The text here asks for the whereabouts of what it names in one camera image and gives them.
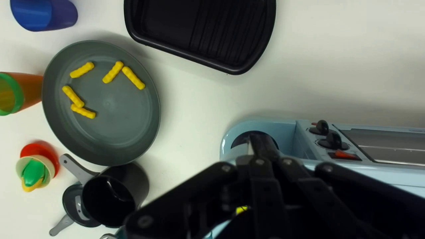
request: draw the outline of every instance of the black mug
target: black mug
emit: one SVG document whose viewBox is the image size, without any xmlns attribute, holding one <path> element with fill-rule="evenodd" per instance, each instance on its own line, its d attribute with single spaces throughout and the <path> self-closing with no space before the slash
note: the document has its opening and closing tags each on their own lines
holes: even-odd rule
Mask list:
<svg viewBox="0 0 425 239">
<path fill-rule="evenodd" d="M 81 202 L 89 217 L 107 227 L 121 227 L 148 197 L 148 175 L 136 163 L 96 174 L 67 154 L 60 161 L 83 183 Z"/>
</svg>

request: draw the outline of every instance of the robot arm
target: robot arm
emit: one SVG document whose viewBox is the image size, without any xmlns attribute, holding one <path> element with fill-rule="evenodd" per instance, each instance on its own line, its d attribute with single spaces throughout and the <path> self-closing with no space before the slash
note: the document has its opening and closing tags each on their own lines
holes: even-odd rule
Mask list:
<svg viewBox="0 0 425 239">
<path fill-rule="evenodd" d="M 227 220 L 217 238 L 425 238 L 423 198 L 335 163 L 310 171 L 280 158 L 262 133 L 245 139 L 253 155 L 218 162 L 166 193 L 133 214 L 121 236 L 202 239 Z M 247 210 L 237 214 L 241 206 Z"/>
</svg>

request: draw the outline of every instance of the white surface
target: white surface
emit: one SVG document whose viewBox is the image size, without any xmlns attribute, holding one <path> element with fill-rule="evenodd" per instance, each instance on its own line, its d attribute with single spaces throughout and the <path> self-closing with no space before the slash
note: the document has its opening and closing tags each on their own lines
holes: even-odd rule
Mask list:
<svg viewBox="0 0 425 239">
<path fill-rule="evenodd" d="M 22 29 L 3 0 L 0 70 L 44 73 L 60 49 L 81 40 L 121 39 L 136 49 L 158 85 L 164 113 L 158 138 L 140 159 L 152 181 L 148 202 L 218 161 L 226 129 L 246 116 L 425 126 L 425 1 L 278 1 L 270 47 L 253 70 L 235 77 L 132 43 L 122 0 L 76 0 L 77 25 L 45 33 Z M 64 214 L 61 194 L 75 178 L 64 170 L 47 189 L 24 194 L 15 163 L 33 139 L 68 151 L 40 104 L 0 118 L 0 133 L 0 238 L 49 238 Z M 93 239 L 109 231 L 75 224 L 57 238 Z"/>
</svg>

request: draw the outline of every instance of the toy stove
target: toy stove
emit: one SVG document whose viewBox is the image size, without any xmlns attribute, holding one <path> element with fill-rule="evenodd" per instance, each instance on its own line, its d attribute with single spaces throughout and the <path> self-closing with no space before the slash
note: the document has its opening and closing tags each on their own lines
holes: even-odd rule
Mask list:
<svg viewBox="0 0 425 239">
<path fill-rule="evenodd" d="M 226 133 L 221 158 L 234 161 L 250 154 L 241 137 L 253 132 L 269 134 L 283 157 L 299 159 L 311 170 L 331 161 L 425 198 L 425 129 L 247 120 Z"/>
</svg>

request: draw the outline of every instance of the blue cup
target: blue cup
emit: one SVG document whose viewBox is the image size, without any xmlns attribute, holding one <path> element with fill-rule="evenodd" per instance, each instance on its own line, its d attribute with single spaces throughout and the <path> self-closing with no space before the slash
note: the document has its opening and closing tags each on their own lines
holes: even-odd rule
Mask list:
<svg viewBox="0 0 425 239">
<path fill-rule="evenodd" d="M 11 9 L 16 21 L 32 32 L 68 28 L 79 19 L 69 0 L 11 0 Z"/>
</svg>

